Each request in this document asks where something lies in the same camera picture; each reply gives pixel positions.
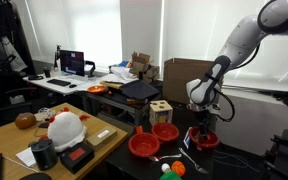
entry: bottle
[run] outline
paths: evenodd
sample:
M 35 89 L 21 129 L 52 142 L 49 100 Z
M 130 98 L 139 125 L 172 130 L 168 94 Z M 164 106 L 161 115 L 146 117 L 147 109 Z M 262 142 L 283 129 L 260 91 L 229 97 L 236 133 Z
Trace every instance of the bottle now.
M 162 165 L 162 171 L 164 174 L 160 177 L 160 180 L 182 180 L 182 178 L 180 178 L 176 172 L 171 170 L 170 165 L 167 163 Z

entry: ball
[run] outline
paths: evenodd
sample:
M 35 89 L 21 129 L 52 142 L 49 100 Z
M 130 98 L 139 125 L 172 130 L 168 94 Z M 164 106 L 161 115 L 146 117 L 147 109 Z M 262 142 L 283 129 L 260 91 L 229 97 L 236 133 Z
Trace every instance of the ball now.
M 176 172 L 179 177 L 182 177 L 185 174 L 185 166 L 181 161 L 174 161 L 171 170 Z

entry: desk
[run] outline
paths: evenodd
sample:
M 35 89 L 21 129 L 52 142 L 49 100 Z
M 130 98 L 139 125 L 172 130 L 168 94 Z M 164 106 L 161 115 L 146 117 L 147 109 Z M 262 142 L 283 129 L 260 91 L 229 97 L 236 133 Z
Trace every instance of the desk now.
M 182 177 L 183 179 L 212 179 L 213 169 L 213 152 L 212 151 L 198 151 L 196 146 L 191 145 L 189 149 L 186 149 L 183 143 L 185 133 L 190 126 L 196 126 L 197 120 L 195 120 L 194 114 L 186 109 L 173 108 L 173 124 L 175 124 L 179 131 L 180 136 L 175 142 L 161 144 L 160 150 L 156 153 L 157 156 L 179 154 L 179 147 L 182 147 L 192 159 L 199 164 L 202 168 L 209 171 L 208 175 L 199 173 L 194 165 L 186 158 L 181 157 L 176 160 L 180 160 L 186 167 L 186 173 Z M 143 122 L 144 132 L 151 132 L 151 125 L 149 121 Z M 214 121 L 211 122 L 211 129 L 215 126 Z M 107 167 L 109 174 L 113 174 L 116 179 L 159 179 L 163 174 L 161 171 L 161 165 L 168 163 L 171 165 L 175 159 L 163 159 L 160 162 L 152 162 L 148 158 L 141 158 L 133 155 L 128 149 L 128 141 L 130 137 L 117 148 L 107 159 Z
M 84 106 L 84 111 L 92 114 L 92 115 L 97 115 L 98 110 L 96 110 L 96 105 L 94 102 L 94 100 L 99 101 L 101 103 L 106 103 L 115 107 L 118 107 L 120 109 L 124 109 L 130 113 L 134 114 L 134 124 L 135 125 L 139 125 L 142 122 L 143 119 L 143 112 L 145 110 L 148 109 L 148 103 L 144 104 L 144 105 L 128 105 L 126 104 L 126 96 L 124 96 L 121 92 L 119 92 L 118 90 L 113 90 L 114 93 L 112 96 L 108 95 L 108 94 L 104 94 L 104 95 L 94 95 L 92 93 L 87 92 L 86 90 L 90 87 L 90 86 L 95 86 L 95 85 L 100 85 L 100 81 L 102 81 L 102 79 L 100 79 L 99 77 L 95 77 L 92 80 L 87 81 L 86 83 L 81 83 L 81 81 L 76 81 L 73 80 L 71 83 L 72 84 L 80 84 L 78 86 L 76 86 L 75 88 L 69 88 L 68 86 L 62 87 L 59 85 L 55 85 L 55 84 L 51 84 L 51 83 L 47 83 L 48 80 L 50 79 L 54 79 L 57 77 L 51 77 L 51 78 L 45 78 L 44 75 L 42 75 L 44 77 L 44 79 L 41 80 L 32 80 L 29 81 L 26 78 L 24 78 L 25 81 L 32 83 L 34 85 L 49 89 L 51 91 L 63 94 L 63 95 L 70 95 L 70 94 L 76 94 L 82 97 L 83 99 L 83 106 Z
M 75 114 L 87 114 L 80 109 L 77 109 L 67 103 L 56 106 L 54 109 L 56 112 L 62 110 L 64 107 L 68 107 L 69 110 Z M 108 123 L 91 116 L 91 118 L 83 121 L 83 124 L 88 127 L 86 136 L 90 136 L 96 131 L 109 125 Z M 14 123 L 0 127 L 0 153 L 3 153 L 4 157 L 11 158 L 12 160 L 20 162 L 15 154 L 27 148 L 28 144 L 32 141 L 38 140 L 38 137 L 34 136 L 34 132 L 38 124 L 35 126 L 19 130 Z M 95 157 L 88 164 L 86 164 L 80 171 L 76 174 L 69 172 L 58 160 L 57 164 L 46 171 L 52 177 L 52 179 L 82 179 L 87 175 L 94 167 L 96 167 L 101 161 L 103 161 L 116 147 L 118 147 L 127 137 L 127 133 L 119 128 L 116 128 L 117 136 L 99 151 L 95 152 Z M 46 129 L 39 129 L 38 134 L 46 133 Z M 8 179 L 19 179 L 25 175 L 34 173 L 31 170 L 23 168 L 18 164 L 15 164 L 7 159 L 3 159 L 4 168 L 3 176 L 4 180 Z

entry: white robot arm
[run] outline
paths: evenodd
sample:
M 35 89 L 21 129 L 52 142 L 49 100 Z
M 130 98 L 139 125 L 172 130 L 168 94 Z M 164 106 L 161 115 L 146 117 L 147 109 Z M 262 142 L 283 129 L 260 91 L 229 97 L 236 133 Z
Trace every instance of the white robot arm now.
M 205 110 L 216 96 L 215 89 L 219 90 L 220 78 L 242 64 L 268 35 L 288 35 L 288 0 L 271 0 L 258 16 L 247 16 L 238 23 L 204 78 L 187 83 L 188 107 Z

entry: monitor screen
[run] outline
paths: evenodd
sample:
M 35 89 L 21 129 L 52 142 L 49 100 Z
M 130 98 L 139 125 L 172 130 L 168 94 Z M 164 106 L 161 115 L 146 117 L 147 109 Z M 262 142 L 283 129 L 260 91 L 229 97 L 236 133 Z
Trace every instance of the monitor screen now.
M 84 53 L 78 51 L 60 50 L 61 71 L 78 76 L 84 76 Z

